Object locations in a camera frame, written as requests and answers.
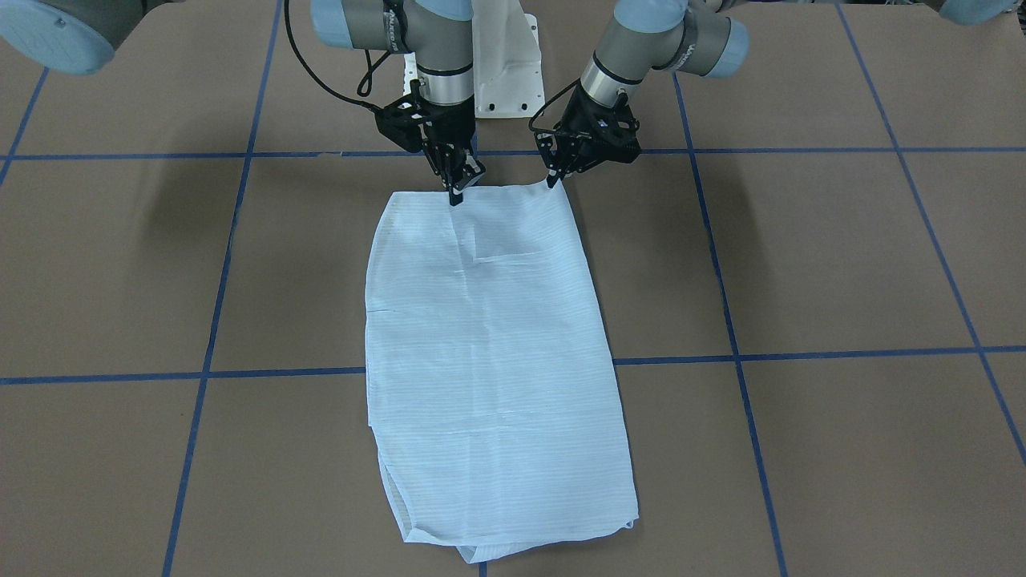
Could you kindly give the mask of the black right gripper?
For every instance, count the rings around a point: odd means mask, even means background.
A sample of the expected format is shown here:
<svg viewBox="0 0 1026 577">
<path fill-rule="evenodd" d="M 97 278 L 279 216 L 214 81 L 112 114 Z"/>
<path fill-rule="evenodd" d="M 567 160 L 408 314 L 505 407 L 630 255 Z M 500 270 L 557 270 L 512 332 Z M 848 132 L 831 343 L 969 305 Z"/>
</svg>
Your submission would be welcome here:
<svg viewBox="0 0 1026 577">
<path fill-rule="evenodd" d="M 448 179 L 448 204 L 464 201 L 464 189 L 476 185 L 485 165 L 474 157 L 475 99 L 461 103 L 433 103 L 426 98 L 426 84 L 408 83 L 410 92 L 374 112 L 374 124 L 401 149 L 424 153 L 433 174 Z"/>
</svg>

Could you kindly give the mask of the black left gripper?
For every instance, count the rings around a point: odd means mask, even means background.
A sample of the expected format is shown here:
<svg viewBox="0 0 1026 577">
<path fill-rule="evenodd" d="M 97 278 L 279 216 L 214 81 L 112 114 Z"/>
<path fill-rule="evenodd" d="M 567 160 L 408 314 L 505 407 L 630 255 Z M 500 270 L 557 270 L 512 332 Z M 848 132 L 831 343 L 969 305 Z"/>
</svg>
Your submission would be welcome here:
<svg viewBox="0 0 1026 577">
<path fill-rule="evenodd" d="M 611 108 L 591 99 L 576 80 L 545 102 L 535 113 L 539 118 L 564 94 L 571 94 L 561 120 L 551 128 L 535 129 L 535 145 L 548 169 L 547 186 L 590 171 L 604 162 L 630 164 L 641 154 L 639 121 L 626 95 L 613 99 Z"/>
</svg>

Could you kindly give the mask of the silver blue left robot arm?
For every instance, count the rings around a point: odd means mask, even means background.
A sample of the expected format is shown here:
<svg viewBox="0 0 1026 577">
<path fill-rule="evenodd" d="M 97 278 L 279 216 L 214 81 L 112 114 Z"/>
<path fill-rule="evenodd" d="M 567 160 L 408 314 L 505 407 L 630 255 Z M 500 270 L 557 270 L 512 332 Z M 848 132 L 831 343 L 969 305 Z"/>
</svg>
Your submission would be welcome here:
<svg viewBox="0 0 1026 577">
<path fill-rule="evenodd" d="M 987 39 L 1012 1 L 914 1 L 905 7 L 831 4 L 814 10 L 770 2 L 779 22 L 750 32 L 734 12 L 756 1 L 620 1 L 553 134 L 539 133 L 549 182 L 604 161 L 600 129 L 618 129 L 652 72 L 715 82 L 719 92 L 675 103 L 693 182 L 703 155 L 1024 152 L 1019 118 L 998 120 L 989 88 L 997 68 L 1024 76 L 1024 51 Z"/>
</svg>

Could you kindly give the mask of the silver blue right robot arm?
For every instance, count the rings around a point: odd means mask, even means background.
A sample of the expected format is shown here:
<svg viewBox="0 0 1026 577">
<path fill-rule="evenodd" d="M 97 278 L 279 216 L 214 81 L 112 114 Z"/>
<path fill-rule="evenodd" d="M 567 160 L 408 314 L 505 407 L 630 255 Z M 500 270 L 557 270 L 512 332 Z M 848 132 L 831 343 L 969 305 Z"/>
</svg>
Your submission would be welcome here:
<svg viewBox="0 0 1026 577">
<path fill-rule="evenodd" d="M 319 40 L 354 71 L 355 91 L 329 95 L 370 111 L 376 127 L 421 153 L 451 204 L 485 172 L 475 145 L 469 1 L 4 1 L 2 99 L 30 77 L 22 54 L 50 74 L 42 127 L 26 152 L 227 152 L 268 40 Z"/>
</svg>

